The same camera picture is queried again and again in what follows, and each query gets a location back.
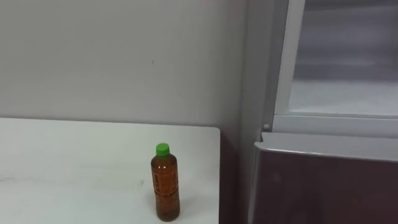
white table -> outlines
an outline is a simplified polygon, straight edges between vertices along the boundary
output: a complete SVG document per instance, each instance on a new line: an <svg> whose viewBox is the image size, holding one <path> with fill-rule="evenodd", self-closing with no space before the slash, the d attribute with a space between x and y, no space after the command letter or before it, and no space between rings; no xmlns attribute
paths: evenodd
<svg viewBox="0 0 398 224"><path fill-rule="evenodd" d="M0 118L0 223L162 223L150 173L159 142L178 159L173 223L218 223L218 129L11 118Z"/></svg>

metal frame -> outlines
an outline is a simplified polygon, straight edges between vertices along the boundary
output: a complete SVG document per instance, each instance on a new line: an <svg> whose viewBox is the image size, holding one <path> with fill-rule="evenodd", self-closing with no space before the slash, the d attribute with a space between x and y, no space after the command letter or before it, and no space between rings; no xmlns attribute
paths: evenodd
<svg viewBox="0 0 398 224"><path fill-rule="evenodd" d="M250 223L249 199L256 150L263 127L272 130L289 0L250 0L241 102L239 204L241 223Z"/></svg>

brown liquid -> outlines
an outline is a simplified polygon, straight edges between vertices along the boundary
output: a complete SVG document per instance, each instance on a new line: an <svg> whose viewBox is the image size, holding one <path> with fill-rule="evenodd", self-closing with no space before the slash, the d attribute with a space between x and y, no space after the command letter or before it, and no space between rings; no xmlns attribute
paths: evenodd
<svg viewBox="0 0 398 224"><path fill-rule="evenodd" d="M180 215L177 158L172 154L165 157L155 156L150 162L150 166L152 167L157 216L165 222L173 221Z"/></svg>

green bottle cap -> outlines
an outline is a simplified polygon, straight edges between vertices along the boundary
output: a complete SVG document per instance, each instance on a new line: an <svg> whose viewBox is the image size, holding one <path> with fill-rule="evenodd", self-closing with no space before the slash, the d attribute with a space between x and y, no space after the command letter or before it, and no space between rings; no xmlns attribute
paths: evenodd
<svg viewBox="0 0 398 224"><path fill-rule="evenodd" d="M156 156L167 156L170 154L169 145L166 143L160 143L156 146Z"/></svg>

bottle label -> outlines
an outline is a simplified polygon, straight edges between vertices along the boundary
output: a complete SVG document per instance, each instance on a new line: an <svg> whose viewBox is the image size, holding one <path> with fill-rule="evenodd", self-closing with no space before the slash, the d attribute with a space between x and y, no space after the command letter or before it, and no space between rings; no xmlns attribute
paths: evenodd
<svg viewBox="0 0 398 224"><path fill-rule="evenodd" d="M177 169L159 173L152 170L152 179L154 182L155 193L160 196L169 196L178 190L178 172Z"/></svg>

